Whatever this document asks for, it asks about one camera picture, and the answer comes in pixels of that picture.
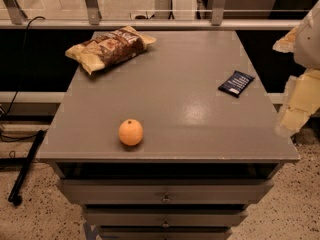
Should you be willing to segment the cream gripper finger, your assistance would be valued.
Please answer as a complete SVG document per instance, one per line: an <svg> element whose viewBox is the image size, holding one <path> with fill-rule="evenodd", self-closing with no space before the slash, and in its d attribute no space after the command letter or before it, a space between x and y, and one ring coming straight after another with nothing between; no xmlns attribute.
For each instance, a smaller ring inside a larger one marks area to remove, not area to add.
<svg viewBox="0 0 320 240"><path fill-rule="evenodd" d="M289 77L285 86L275 132L283 137L298 133L320 109L320 71L306 69L299 77Z"/></svg>
<svg viewBox="0 0 320 240"><path fill-rule="evenodd" d="M272 49L281 53L293 53L298 27L291 29L285 36L277 40Z"/></svg>

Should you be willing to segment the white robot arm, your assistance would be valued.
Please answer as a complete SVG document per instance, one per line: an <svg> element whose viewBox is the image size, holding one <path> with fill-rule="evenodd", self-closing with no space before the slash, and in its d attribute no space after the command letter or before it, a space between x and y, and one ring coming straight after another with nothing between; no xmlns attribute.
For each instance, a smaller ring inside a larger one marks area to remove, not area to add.
<svg viewBox="0 0 320 240"><path fill-rule="evenodd" d="M306 68L299 77L288 79L275 126L280 136L291 137L320 109L320 1L273 49L292 53L294 61Z"/></svg>

